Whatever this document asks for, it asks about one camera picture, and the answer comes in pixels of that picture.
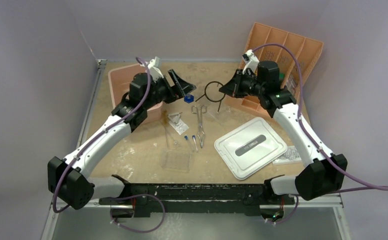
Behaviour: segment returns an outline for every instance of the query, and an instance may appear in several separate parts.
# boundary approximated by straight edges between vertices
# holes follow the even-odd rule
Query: small blue object
[[[194,96],[191,94],[187,94],[185,97],[183,97],[183,101],[186,102],[187,104],[190,104],[194,102]]]

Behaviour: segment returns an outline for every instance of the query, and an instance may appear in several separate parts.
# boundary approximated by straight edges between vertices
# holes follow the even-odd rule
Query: wooden tabletop
[[[101,80],[92,118],[89,125],[88,137],[91,136],[111,114],[112,97],[107,73],[114,68],[134,64],[133,62],[109,62]],[[162,73],[174,69],[182,79],[195,84],[197,89],[193,95],[197,99],[204,93],[206,84],[210,81],[228,82],[234,75],[238,63],[223,62],[163,62]],[[218,87],[210,86],[210,95],[219,98]],[[204,147],[198,152],[191,152],[184,135],[192,136],[197,133],[196,115],[191,113],[192,105],[206,105],[207,113],[203,115],[203,127],[206,133]],[[278,175],[297,175],[303,169],[301,163],[283,165],[268,164],[246,180],[240,181],[234,177],[215,150],[214,142],[236,129],[255,116],[231,108],[222,103],[217,114],[218,103],[208,101],[205,97],[198,102],[186,103],[182,99],[165,104],[168,113],[179,113],[181,119],[189,129],[179,135],[170,125],[167,130],[168,145],[166,143],[165,128],[161,121],[142,124],[131,135],[119,142],[97,165],[92,177],[109,177],[117,174],[132,183],[263,183],[264,180]],[[309,120],[306,108],[303,115]],[[265,119],[271,127],[282,137],[288,146],[293,145],[286,132],[272,119]]]

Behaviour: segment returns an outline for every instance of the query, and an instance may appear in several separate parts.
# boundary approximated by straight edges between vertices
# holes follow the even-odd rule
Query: white wall
[[[0,239],[39,239],[47,162],[78,138],[96,61],[63,0],[0,0]]]
[[[305,86],[314,129],[349,173],[388,185],[388,1],[332,0],[310,36],[325,43]],[[388,192],[342,199],[352,239],[388,239]]]
[[[254,22],[306,34],[330,0],[67,0],[99,59],[239,61]]]

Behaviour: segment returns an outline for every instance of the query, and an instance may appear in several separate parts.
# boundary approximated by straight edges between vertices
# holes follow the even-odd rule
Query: surgical forceps
[[[203,129],[203,114],[207,113],[207,106],[205,105],[201,106],[200,111],[197,108],[197,106],[191,106],[191,113],[197,115],[197,121],[198,121],[197,136],[198,136],[198,139],[200,140],[200,148],[203,148],[203,143],[206,138],[206,133]]]

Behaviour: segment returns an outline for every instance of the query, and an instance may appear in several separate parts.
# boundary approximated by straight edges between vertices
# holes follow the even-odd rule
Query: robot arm
[[[333,168],[319,151],[322,149],[341,169],[346,170],[347,160],[342,154],[335,155],[318,138],[306,121],[302,121],[306,131],[320,145],[317,149],[299,124],[296,99],[287,89],[281,89],[279,68],[276,62],[261,61],[255,65],[256,57],[247,51],[244,61],[251,63],[254,69],[237,69],[232,79],[219,91],[233,98],[256,96],[260,105],[270,117],[288,133],[299,152],[305,169],[298,176],[279,176],[264,181],[268,196],[295,194],[305,200],[311,200],[341,188],[344,175]]]
[[[195,85],[182,80],[172,69],[168,73],[174,86],[170,86],[159,70],[159,65],[160,59],[157,57],[148,64],[152,78],[150,91],[137,111],[116,124],[122,117],[130,113],[143,98],[148,84],[147,73],[138,73],[133,77],[129,92],[123,95],[121,102],[113,109],[105,123],[83,145],[63,159],[53,157],[48,162],[48,189],[50,192],[55,192],[63,172],[76,159],[61,184],[58,197],[76,210],[82,208],[94,195],[95,185],[88,181],[94,167],[120,140],[131,134],[147,118],[147,110],[160,102],[172,103],[196,89]],[[85,149],[85,151],[78,155],[81,149]]]

